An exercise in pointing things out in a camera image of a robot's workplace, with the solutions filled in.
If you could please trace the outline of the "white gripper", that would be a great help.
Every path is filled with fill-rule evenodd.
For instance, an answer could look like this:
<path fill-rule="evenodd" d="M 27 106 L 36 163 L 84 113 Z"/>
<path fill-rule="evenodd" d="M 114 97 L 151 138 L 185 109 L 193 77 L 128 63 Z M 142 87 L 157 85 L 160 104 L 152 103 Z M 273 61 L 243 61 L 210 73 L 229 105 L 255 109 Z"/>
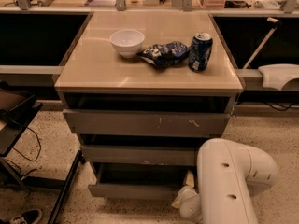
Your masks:
<path fill-rule="evenodd" d="M 179 190 L 177 198 L 171 203 L 171 206 L 175 209 L 179 209 L 182 206 L 195 206 L 197 202 L 198 193 L 193 188 L 195 181 L 192 171 L 187 171 L 183 184 L 185 186 Z"/>

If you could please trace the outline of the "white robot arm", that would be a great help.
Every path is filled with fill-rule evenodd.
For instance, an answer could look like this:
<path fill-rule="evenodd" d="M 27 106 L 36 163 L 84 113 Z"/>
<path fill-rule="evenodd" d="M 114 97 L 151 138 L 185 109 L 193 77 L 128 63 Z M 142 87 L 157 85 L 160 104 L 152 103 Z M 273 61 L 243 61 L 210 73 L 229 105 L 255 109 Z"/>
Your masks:
<path fill-rule="evenodd" d="M 278 166 L 265 151 L 222 138 L 201 145 L 197 173 L 188 172 L 172 202 L 194 224 L 258 224 L 250 198 L 271 188 Z"/>

